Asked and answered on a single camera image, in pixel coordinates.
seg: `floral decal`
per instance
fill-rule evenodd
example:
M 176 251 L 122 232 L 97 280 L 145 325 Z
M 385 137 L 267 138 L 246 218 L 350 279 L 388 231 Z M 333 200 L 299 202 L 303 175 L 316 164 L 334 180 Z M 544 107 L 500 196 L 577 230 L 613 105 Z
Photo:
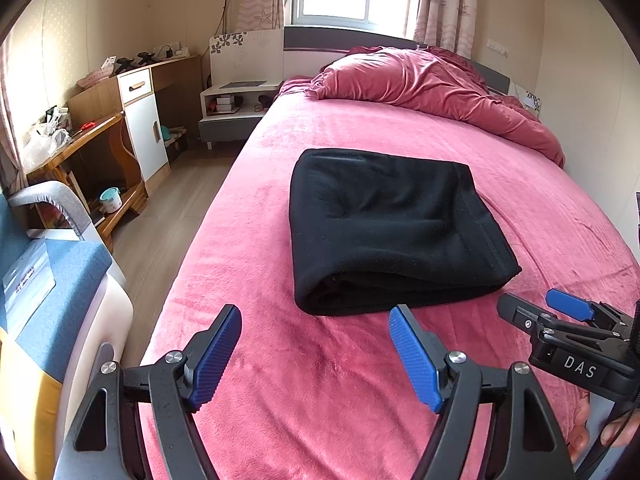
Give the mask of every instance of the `floral decal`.
M 212 54 L 220 54 L 226 46 L 238 45 L 242 46 L 246 32 L 237 32 L 235 34 L 222 34 L 213 38 L 214 43 L 211 45 Z

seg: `blue chair seat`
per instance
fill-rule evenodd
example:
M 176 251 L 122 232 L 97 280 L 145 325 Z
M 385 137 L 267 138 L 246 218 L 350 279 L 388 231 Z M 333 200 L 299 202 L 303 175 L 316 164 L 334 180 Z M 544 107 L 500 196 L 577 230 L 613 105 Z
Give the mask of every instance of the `blue chair seat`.
M 103 244 L 46 240 L 56 285 L 16 342 L 45 373 L 62 383 L 71 352 L 102 278 L 111 265 Z

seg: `small bucket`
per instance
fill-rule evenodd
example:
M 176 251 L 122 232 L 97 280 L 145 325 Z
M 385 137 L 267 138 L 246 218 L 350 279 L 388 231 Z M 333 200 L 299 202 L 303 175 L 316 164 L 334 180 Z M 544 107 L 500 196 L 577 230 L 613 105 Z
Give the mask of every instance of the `small bucket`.
M 100 195 L 100 203 L 104 208 L 105 213 L 115 213 L 122 207 L 122 199 L 120 198 L 120 191 L 117 187 L 110 187 L 102 192 Z

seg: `human hand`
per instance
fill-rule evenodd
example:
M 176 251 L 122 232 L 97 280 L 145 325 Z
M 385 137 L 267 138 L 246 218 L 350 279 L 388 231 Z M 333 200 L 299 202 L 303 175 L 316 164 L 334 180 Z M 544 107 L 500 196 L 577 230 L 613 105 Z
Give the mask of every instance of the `human hand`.
M 583 397 L 574 411 L 574 428 L 569 433 L 568 451 L 571 462 L 575 463 L 578 460 L 580 454 L 584 451 L 589 443 L 589 432 L 587 431 L 586 424 L 591 408 L 589 406 L 589 396 Z M 626 415 L 617 418 L 606 425 L 602 434 L 600 435 L 600 442 L 603 446 L 606 446 L 609 441 L 615 436 L 620 428 L 620 424 L 624 422 Z M 640 426 L 640 413 L 635 412 L 631 420 L 625 426 L 625 429 L 612 444 L 613 447 L 626 446 L 631 442 L 631 439 L 636 434 L 638 427 Z

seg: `pink duvet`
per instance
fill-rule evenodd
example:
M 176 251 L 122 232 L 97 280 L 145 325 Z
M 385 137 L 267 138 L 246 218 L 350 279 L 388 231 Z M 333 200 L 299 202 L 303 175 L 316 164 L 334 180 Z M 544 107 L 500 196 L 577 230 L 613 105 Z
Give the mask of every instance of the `pink duvet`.
M 300 153 L 339 146 L 468 164 L 523 271 L 503 290 L 543 304 L 559 287 L 631 312 L 640 268 L 613 225 L 551 160 L 470 124 L 371 102 L 283 95 L 255 129 L 185 257 L 144 363 L 210 325 L 225 303 L 242 335 L 213 400 L 196 414 L 221 479 L 405 480 L 435 416 L 418 402 L 388 334 L 388 313 L 313 317 L 293 300 L 289 181 Z M 500 292 L 414 309 L 422 326 L 476 362 L 507 367 L 527 337 L 496 314 Z M 577 388 L 537 377 L 562 428 Z M 486 428 L 481 413 L 477 434 Z M 167 478 L 143 412 L 154 477 Z M 465 469 L 475 478 L 476 442 Z
M 434 54 L 441 51 L 443 57 Z M 441 48 L 379 47 L 375 52 L 358 52 L 322 70 L 305 94 L 313 99 L 385 103 L 464 121 L 564 166 L 560 143 L 547 127 L 524 108 L 514 106 L 508 96 L 501 100 L 489 95 L 486 85 L 480 85 L 483 81 L 470 72 L 470 63 L 463 70 L 464 66 L 451 62 L 451 56 L 463 60 Z

